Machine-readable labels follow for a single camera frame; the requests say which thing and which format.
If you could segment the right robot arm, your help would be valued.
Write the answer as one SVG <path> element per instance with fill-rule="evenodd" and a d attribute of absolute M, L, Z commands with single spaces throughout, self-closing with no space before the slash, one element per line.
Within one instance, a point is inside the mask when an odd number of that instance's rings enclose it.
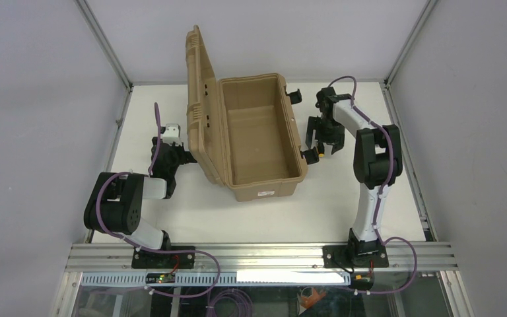
<path fill-rule="evenodd" d="M 386 198 L 403 171 L 401 133 L 394 125 L 379 125 L 356 104 L 353 94 L 337 94 L 331 86 L 316 95 L 320 116 L 310 116 L 306 131 L 307 149 L 302 157 L 317 163 L 325 146 L 336 153 L 346 134 L 355 139 L 353 171 L 360 184 L 358 209 L 345 244 L 323 247 L 326 268 L 387 267 L 388 256 L 380 235 Z"/>

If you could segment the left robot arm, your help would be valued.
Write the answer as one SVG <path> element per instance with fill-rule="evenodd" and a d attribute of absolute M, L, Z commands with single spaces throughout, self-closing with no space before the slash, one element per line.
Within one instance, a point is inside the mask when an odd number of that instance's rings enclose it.
<path fill-rule="evenodd" d="M 85 227 L 119 238 L 139 250 L 170 251 L 169 234 L 143 219 L 143 202 L 170 199 L 177 186 L 179 167 L 196 162 L 182 143 L 167 143 L 153 137 L 148 174 L 102 172 L 98 175 L 84 210 Z"/>

